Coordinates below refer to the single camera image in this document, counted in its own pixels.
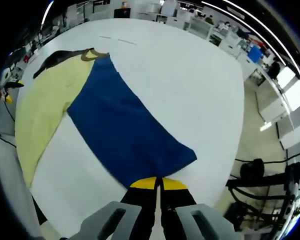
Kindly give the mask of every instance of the white table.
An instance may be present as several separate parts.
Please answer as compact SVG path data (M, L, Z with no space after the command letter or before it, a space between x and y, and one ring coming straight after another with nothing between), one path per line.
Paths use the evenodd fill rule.
M115 68L150 113L195 151L197 160L170 177L186 184L197 203L213 206L229 177L242 130L240 64L217 46L175 27L137 19L98 20L76 26L42 47L25 69L25 87L18 98L54 51L91 47L110 52ZM86 217L120 201L126 192L68 115L43 153L30 190L64 237L78 232Z

